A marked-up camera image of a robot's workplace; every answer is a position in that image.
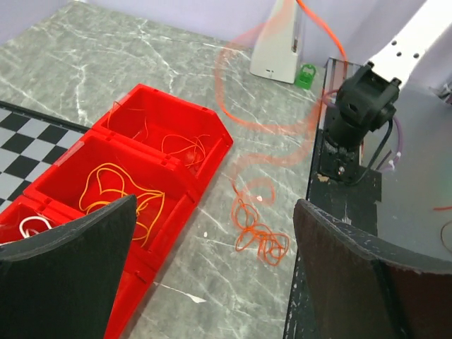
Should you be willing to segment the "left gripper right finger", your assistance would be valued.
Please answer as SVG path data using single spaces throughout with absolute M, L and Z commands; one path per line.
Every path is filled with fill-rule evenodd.
M 386 242 L 304 199 L 293 222 L 322 338 L 451 337 L 451 262 Z

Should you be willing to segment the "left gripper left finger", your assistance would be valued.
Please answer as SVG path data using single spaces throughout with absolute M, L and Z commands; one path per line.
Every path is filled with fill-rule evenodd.
M 2 338 L 103 338 L 136 225 L 136 197 L 1 247 Z

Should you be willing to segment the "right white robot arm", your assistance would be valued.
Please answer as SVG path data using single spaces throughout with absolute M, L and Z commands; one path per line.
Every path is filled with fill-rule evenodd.
M 378 53 L 344 80 L 326 108 L 319 172 L 348 186 L 360 183 L 393 130 L 394 106 L 418 63 L 451 27 L 451 2 L 426 1 Z M 362 143 L 369 132 L 387 131 L 367 167 Z

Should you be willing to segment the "red three-compartment bin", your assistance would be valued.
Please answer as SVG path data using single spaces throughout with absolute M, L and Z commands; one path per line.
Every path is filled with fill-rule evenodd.
M 139 84 L 1 210 L 1 241 L 133 194 L 136 228 L 105 332 L 118 338 L 232 143 L 213 110 Z

